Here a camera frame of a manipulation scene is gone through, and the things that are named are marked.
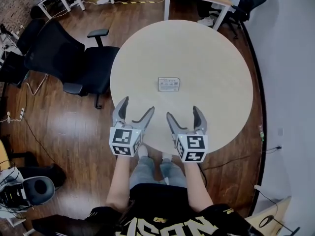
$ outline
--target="white wall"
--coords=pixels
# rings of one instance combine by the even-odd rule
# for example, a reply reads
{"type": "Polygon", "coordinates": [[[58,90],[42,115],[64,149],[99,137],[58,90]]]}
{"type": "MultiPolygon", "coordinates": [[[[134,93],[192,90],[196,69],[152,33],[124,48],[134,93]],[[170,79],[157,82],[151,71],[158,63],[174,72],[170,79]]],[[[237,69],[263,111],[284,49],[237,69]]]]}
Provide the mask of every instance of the white wall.
{"type": "MultiPolygon", "coordinates": [[[[267,0],[246,22],[267,105],[267,155],[262,186],[292,195],[284,221],[315,232],[315,0],[267,0]],[[278,129],[283,128],[283,136],[278,129]]],[[[259,197],[257,209],[264,199],[259,197]]]]}

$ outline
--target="sneaker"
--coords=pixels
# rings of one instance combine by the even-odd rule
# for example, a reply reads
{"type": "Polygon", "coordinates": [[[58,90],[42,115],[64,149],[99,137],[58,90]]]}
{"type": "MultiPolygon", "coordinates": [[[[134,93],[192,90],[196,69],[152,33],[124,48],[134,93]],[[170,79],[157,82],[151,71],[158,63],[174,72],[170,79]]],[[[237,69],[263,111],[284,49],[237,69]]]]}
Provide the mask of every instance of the sneaker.
{"type": "Polygon", "coordinates": [[[163,154],[162,154],[162,160],[169,159],[170,161],[172,161],[172,157],[173,157],[173,155],[169,154],[169,153],[164,153],[163,152],[163,154]]]}
{"type": "Polygon", "coordinates": [[[148,157],[148,150],[147,150],[147,147],[145,147],[144,145],[141,145],[138,149],[138,156],[139,156],[139,159],[142,157],[142,156],[146,156],[148,157]]]}
{"type": "Polygon", "coordinates": [[[198,20],[197,23],[202,24],[204,26],[212,26],[213,25],[213,19],[209,16],[207,18],[198,20]]]}
{"type": "Polygon", "coordinates": [[[105,4],[105,3],[108,3],[109,0],[98,0],[96,3],[97,4],[105,4]]]}

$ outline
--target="brick wall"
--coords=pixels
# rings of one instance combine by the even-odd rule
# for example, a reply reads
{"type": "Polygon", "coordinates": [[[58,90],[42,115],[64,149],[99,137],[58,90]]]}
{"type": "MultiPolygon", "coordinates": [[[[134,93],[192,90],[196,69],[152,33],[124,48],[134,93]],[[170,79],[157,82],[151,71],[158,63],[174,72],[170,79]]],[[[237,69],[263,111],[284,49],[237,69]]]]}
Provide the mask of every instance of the brick wall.
{"type": "Polygon", "coordinates": [[[26,26],[34,0],[0,0],[0,24],[16,32],[20,25],[26,26]]]}

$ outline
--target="blue jeans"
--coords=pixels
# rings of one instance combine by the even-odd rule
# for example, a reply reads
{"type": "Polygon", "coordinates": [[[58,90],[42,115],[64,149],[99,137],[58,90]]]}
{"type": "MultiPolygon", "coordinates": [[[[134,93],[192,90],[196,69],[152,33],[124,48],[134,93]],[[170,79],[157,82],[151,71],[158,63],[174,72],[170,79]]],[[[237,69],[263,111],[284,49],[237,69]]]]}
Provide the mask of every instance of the blue jeans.
{"type": "Polygon", "coordinates": [[[164,177],[163,180],[154,180],[154,169],[153,159],[142,156],[131,174],[129,180],[130,189],[139,183],[159,183],[187,188],[184,173],[181,168],[172,163],[171,160],[164,159],[160,165],[164,177]]]}

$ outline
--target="robotic claw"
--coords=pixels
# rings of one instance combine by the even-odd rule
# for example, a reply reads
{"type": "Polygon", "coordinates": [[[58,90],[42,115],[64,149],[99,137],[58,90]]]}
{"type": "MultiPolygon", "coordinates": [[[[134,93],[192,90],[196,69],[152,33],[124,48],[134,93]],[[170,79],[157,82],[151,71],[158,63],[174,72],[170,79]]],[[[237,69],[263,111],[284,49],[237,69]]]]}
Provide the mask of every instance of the robotic claw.
{"type": "MultiPolygon", "coordinates": [[[[134,156],[140,147],[146,128],[154,113],[151,107],[139,121],[125,122],[129,97],[124,98],[113,112],[113,127],[110,129],[109,146],[114,155],[134,156]]],[[[171,113],[166,119],[172,131],[172,139],[183,162],[203,162],[208,151],[207,121],[194,106],[194,130],[182,128],[171,113]]]]}

